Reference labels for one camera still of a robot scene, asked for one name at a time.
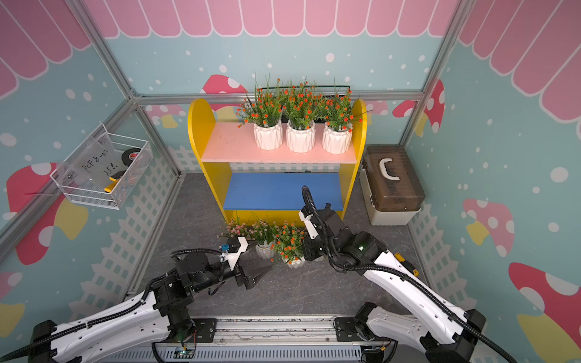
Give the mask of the orange flower pot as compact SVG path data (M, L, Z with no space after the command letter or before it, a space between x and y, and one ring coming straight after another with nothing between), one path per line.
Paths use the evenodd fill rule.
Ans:
M236 113L245 124L253 125L254 140L257 147L273 151L282 145L282 114L284 95L281 93L281 80L273 86L266 80L265 87L257 86L253 97L246 95Z
M287 117L287 146L294 153L305 154L315 146L318 98L308 83L295 85L289 82L283 93L283 114Z
M350 87L334 90L332 95L318 96L317 115L325 128L322 136L322 147L330 154L345 154L353 137L354 123L363 121L363 112L356 110L357 102L353 99Z
M302 267L306 260L303 251L303 242L307 233L305 229L295 223L284 223L275 225L273 249L277 257L286 264L287 267L298 269Z

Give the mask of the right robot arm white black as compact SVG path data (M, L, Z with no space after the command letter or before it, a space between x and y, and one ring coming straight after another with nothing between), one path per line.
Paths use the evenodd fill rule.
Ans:
M308 232L305 259L325 256L335 271L363 276L407 310L401 315L366 303L354 318L363 340L389 338L417 349L430 362L468 362L476 345L483 343L505 361L514 361L483 334L486 319L476 309L465 311L435 293L384 242L364 231L352 233L329 204L318 209L307 186L301 194L305 206L299 217Z

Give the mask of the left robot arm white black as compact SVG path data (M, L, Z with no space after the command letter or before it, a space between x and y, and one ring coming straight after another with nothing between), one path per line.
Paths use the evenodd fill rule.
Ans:
M195 345L213 339L214 319L194 319L189 305L197 293L214 295L228 279L250 290L269 271L265 266L245 273L238 258L242 247L219 250L178 250L175 266L151 279L145 290L116 306L75 322L57 325L51 320L33 330L27 346L1 357L3 362L27 358L30 362L93 362L142 343L179 343L181 356Z

